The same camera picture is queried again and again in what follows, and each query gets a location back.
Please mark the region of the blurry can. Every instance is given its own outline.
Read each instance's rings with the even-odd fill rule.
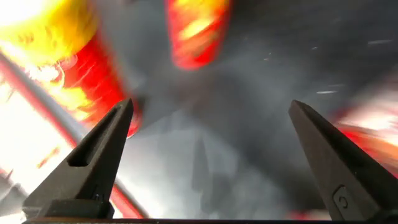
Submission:
[[[93,127],[126,98],[88,0],[4,1],[0,7],[0,51],[78,121]],[[141,123],[136,102],[134,109],[129,136]]]
[[[221,48],[230,0],[167,0],[172,58],[191,70],[212,62]]]
[[[398,176],[398,75],[360,94],[335,123],[357,146]]]

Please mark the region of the yellow label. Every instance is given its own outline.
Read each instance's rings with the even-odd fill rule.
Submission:
[[[55,65],[27,67],[25,72],[29,78],[39,81],[42,87],[78,121],[89,117],[87,110],[92,107],[93,102],[80,87],[64,87],[65,72],[58,62]]]
[[[53,65],[71,57],[97,29],[87,0],[46,0],[43,4],[52,7],[43,6],[45,10],[30,19],[0,27],[0,50],[23,67]]]
[[[220,12],[225,11],[228,4],[229,0],[175,0],[174,8],[192,20],[180,31],[179,39],[188,40],[205,30],[220,17]]]

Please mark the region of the yellow and red can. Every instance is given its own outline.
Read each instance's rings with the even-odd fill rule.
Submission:
[[[230,0],[167,0],[172,58],[193,70],[218,55],[229,20]]]
[[[11,12],[0,16],[0,51],[75,119],[93,127],[127,98],[89,0],[4,1],[0,7]],[[134,102],[129,136],[141,124]]]

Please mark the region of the gray floor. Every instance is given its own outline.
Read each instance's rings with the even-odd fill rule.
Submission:
[[[163,1],[96,2],[127,89],[146,98],[118,178],[154,218],[322,208],[291,100],[332,118],[398,59],[394,0],[235,1],[221,56],[195,72],[170,60]]]

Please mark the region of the red packaging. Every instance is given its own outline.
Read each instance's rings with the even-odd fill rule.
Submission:
[[[113,57],[97,33],[93,7],[87,0],[20,3],[0,4],[3,9],[26,12],[0,16],[0,51],[75,119],[93,127],[116,103],[128,98],[119,85]],[[141,123],[141,112],[133,102],[128,136]]]
[[[220,51],[230,0],[167,0],[172,58],[193,70],[212,62]]]

